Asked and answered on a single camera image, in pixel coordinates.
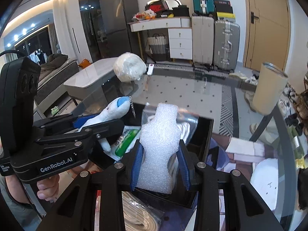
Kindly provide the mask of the person's left hand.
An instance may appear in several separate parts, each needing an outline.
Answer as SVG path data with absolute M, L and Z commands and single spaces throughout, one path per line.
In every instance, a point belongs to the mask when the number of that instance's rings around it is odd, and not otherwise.
M 37 197 L 45 201 L 56 201 L 59 193 L 59 175 L 55 175 L 37 182 L 39 191 Z

